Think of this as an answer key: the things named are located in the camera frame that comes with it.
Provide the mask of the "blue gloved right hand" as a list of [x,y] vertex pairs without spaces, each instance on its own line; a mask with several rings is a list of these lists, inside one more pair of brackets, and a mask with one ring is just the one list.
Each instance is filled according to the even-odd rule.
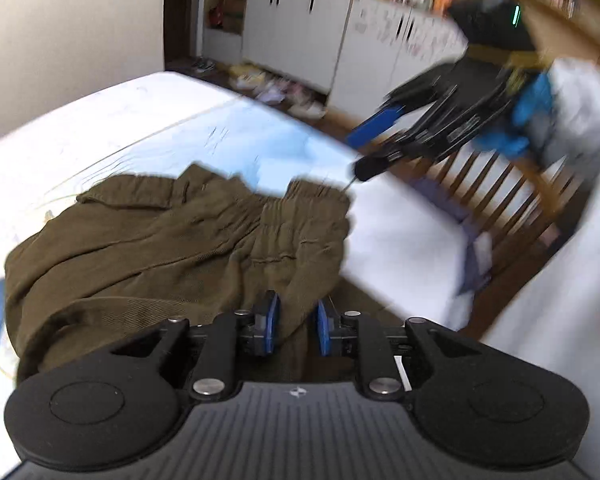
[[479,133],[471,146],[478,152],[495,152],[508,159],[531,155],[542,145],[541,140],[533,139],[539,135],[532,133],[532,128],[550,122],[553,104],[550,77],[542,72],[521,92],[510,114]]

